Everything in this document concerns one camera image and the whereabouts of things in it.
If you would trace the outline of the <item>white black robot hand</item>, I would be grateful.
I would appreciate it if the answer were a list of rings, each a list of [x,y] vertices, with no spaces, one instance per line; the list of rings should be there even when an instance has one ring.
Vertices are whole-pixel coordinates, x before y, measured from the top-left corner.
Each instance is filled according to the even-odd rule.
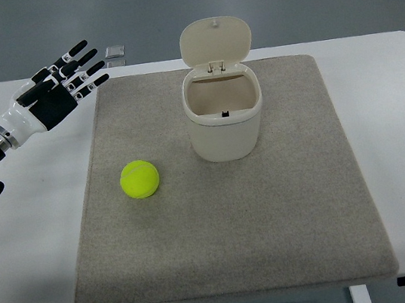
[[[67,80],[98,53],[95,48],[79,60],[74,60],[73,57],[84,50],[87,44],[86,39],[80,41],[50,66],[45,66],[36,72],[31,81],[27,81],[14,92],[8,110],[0,115],[0,149],[3,152],[10,148],[19,148],[31,135],[55,128],[78,106],[77,102],[108,81],[109,75],[103,74],[80,88],[92,75],[103,68],[105,65],[103,60]],[[51,73],[58,82],[67,80],[63,83],[65,87],[58,85],[53,88],[54,81],[43,81]],[[74,90],[78,91],[73,95],[70,94],[69,91]]]

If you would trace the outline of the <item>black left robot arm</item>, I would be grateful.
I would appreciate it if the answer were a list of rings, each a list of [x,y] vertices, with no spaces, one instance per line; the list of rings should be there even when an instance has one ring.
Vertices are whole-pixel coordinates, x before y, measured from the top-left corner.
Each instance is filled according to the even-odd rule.
[[[32,135],[54,129],[81,100],[108,81],[109,75],[99,73],[105,65],[102,60],[79,72],[98,53],[91,49],[77,59],[87,44],[80,41],[14,92],[8,110],[0,115],[0,161],[6,151],[21,147]],[[4,188],[0,181],[0,194]]]

